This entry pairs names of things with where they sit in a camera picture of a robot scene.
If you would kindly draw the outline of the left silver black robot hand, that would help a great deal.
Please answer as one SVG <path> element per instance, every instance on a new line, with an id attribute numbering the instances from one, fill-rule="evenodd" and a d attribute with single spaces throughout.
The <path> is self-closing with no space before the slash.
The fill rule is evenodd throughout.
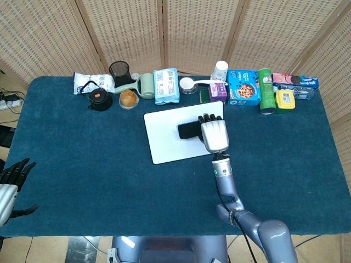
<path id="1" fill-rule="evenodd" d="M 35 204 L 25 210 L 14 209 L 29 172 L 36 166 L 36 162 L 28 164 L 29 161 L 25 158 L 1 171 L 1 227 L 9 219 L 30 215 L 39 208 L 39 204 Z"/>

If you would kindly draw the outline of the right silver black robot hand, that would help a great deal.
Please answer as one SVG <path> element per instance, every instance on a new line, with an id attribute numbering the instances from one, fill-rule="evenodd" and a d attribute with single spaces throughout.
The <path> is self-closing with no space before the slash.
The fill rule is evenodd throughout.
<path id="1" fill-rule="evenodd" d="M 202 142 L 210 153 L 224 152 L 229 147 L 229 137 L 225 120 L 221 116 L 205 113 L 198 116 Z"/>

